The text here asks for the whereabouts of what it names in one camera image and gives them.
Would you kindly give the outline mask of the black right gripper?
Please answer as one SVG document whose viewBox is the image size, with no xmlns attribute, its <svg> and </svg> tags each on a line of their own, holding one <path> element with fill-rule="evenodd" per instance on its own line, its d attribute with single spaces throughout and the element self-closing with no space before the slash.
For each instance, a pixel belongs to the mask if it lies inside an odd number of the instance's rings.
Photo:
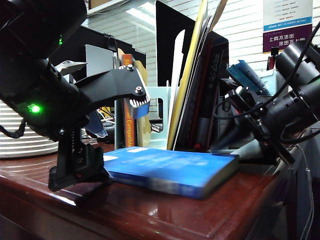
<svg viewBox="0 0 320 240">
<path fill-rule="evenodd" d="M 276 164 L 281 159 L 293 164 L 294 157 L 280 142 L 280 129 L 275 126 L 271 110 L 262 106 L 258 95 L 249 88 L 237 87 L 230 90 L 225 99 L 229 102 L 235 126 L 225 135 L 226 144 L 237 142 L 252 134 L 254 140 L 237 149 L 209 150 L 215 154 L 238 155 L 244 163 Z"/>
</svg>

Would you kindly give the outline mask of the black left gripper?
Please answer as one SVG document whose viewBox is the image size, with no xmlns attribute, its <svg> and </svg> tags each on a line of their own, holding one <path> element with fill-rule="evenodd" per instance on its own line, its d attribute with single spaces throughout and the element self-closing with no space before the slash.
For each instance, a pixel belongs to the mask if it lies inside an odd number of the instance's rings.
<svg viewBox="0 0 320 240">
<path fill-rule="evenodd" d="M 111 175 L 104 167 L 101 147 L 84 144 L 81 128 L 88 114 L 115 100 L 125 99 L 129 114 L 139 119 L 149 113 L 150 94 L 135 67 L 112 69 L 66 84 L 63 115 L 59 117 L 57 164 L 49 170 L 48 188 L 59 191 L 78 183 L 109 183 Z"/>
</svg>

